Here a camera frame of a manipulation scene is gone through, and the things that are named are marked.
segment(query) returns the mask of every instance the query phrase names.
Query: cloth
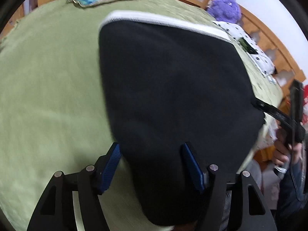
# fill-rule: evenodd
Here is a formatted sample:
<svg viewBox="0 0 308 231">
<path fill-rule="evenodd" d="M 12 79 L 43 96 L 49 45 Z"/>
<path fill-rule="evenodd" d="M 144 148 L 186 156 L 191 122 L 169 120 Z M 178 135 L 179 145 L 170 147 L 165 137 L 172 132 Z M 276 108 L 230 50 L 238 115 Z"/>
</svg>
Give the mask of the cloth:
<svg viewBox="0 0 308 231">
<path fill-rule="evenodd" d="M 16 231 L 27 230 L 55 171 L 78 172 L 95 163 L 115 141 L 102 94 L 97 39 L 100 23 L 117 9 L 147 11 L 219 29 L 203 9 L 178 0 L 118 1 L 92 9 L 55 0 L 23 18 L 0 45 L 0 208 Z M 231 41 L 255 96 L 278 106 L 279 86 L 268 83 L 246 52 Z M 261 136 L 272 118 L 266 115 L 265 120 Z M 144 216 L 125 159 L 100 200 L 111 231 L 172 229 L 155 226 Z M 78 231 L 82 231 L 76 194 L 74 205 Z"/>
<path fill-rule="evenodd" d="M 245 66 L 228 35 L 211 28 L 126 11 L 106 21 L 99 46 L 107 112 L 143 212 L 156 225 L 193 222 L 203 201 L 181 145 L 191 142 L 205 164 L 235 174 L 265 123 Z M 141 54 L 130 55 L 135 49 Z"/>
</svg>

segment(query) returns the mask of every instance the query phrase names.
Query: black clamp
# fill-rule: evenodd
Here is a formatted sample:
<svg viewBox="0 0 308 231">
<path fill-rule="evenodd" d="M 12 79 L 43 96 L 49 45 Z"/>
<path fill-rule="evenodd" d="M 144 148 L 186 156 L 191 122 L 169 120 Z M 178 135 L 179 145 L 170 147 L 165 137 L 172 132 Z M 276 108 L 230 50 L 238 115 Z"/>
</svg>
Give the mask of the black clamp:
<svg viewBox="0 0 308 231">
<path fill-rule="evenodd" d="M 86 231 L 109 231 L 98 195 L 110 186 L 121 158 L 118 143 L 79 173 L 54 173 L 38 201 L 27 231 L 77 231 L 73 191 L 78 191 L 82 221 Z"/>
<path fill-rule="evenodd" d="M 248 171 L 229 174 L 217 164 L 205 164 L 189 142 L 182 146 L 181 153 L 195 188 L 206 195 L 195 231 L 220 230 L 227 191 L 232 192 L 227 230 L 277 230 L 271 211 Z"/>
</svg>

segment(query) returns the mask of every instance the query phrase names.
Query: purple plush toy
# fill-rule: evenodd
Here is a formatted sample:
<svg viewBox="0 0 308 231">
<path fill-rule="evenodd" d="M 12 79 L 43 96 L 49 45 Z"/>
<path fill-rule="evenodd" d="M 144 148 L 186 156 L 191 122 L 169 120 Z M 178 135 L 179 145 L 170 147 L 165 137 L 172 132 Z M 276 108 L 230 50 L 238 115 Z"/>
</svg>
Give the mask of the purple plush toy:
<svg viewBox="0 0 308 231">
<path fill-rule="evenodd" d="M 242 13 L 235 0 L 213 0 L 207 12 L 217 21 L 237 23 Z"/>
</svg>

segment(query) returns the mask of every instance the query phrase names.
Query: bolt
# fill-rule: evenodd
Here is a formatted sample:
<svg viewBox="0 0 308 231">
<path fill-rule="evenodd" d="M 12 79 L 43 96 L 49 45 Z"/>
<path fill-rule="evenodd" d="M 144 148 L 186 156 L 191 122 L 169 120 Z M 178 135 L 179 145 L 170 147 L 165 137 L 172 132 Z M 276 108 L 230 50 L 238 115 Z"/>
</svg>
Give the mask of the bolt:
<svg viewBox="0 0 308 231">
<path fill-rule="evenodd" d="M 61 171 L 57 171 L 54 173 L 54 176 L 55 177 L 60 177 L 62 175 L 62 172 Z"/>
<path fill-rule="evenodd" d="M 243 176 L 245 176 L 245 177 L 249 177 L 249 176 L 250 176 L 250 173 L 249 173 L 248 171 L 246 171 L 246 170 L 244 170 L 244 171 L 242 172 L 242 174 L 243 174 Z"/>
<path fill-rule="evenodd" d="M 89 165 L 89 166 L 87 166 L 86 170 L 90 172 L 90 171 L 93 171 L 94 168 L 95 167 L 93 165 Z"/>
<path fill-rule="evenodd" d="M 216 164 L 211 164 L 210 169 L 213 170 L 213 171 L 216 171 L 216 170 L 218 170 L 218 166 Z"/>
</svg>

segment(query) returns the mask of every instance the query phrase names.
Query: bedspread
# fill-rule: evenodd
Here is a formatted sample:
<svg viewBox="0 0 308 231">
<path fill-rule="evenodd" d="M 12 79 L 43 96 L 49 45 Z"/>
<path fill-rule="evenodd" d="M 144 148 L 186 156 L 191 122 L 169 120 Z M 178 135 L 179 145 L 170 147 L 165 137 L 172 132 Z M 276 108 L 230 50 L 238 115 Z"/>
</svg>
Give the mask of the bedspread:
<svg viewBox="0 0 308 231">
<path fill-rule="evenodd" d="M 17 24 L 0 46 L 0 208 L 17 231 L 27 229 L 55 171 L 80 171 L 114 141 L 101 88 L 97 38 L 100 23 L 115 9 L 217 27 L 204 10 L 177 0 L 118 1 L 87 9 L 56 0 Z M 256 97 L 278 106 L 279 86 L 269 83 L 235 41 L 234 45 Z M 271 118 L 266 121 L 261 136 Z M 154 226 L 142 214 L 124 159 L 100 200 L 111 231 L 170 230 Z M 78 211 L 76 219 L 83 230 Z"/>
</svg>

